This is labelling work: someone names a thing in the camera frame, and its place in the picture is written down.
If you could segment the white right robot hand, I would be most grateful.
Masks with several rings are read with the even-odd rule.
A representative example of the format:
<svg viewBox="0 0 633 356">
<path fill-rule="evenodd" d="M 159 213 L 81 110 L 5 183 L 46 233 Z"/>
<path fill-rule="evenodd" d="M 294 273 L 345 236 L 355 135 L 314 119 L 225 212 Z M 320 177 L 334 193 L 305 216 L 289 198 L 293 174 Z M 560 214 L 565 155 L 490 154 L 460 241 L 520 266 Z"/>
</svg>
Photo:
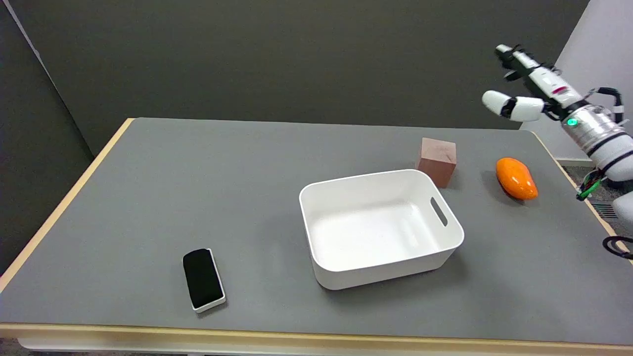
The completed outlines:
<svg viewBox="0 0 633 356">
<path fill-rule="evenodd" d="M 520 45 L 499 44 L 495 55 L 508 70 L 505 80 L 522 80 L 531 93 L 530 97 L 525 97 L 486 91 L 482 103 L 496 115 L 520 123 L 539 120 L 543 115 L 552 120 L 564 120 L 574 111 L 588 106 L 585 97 L 574 90 L 553 65 L 536 61 Z"/>
</svg>

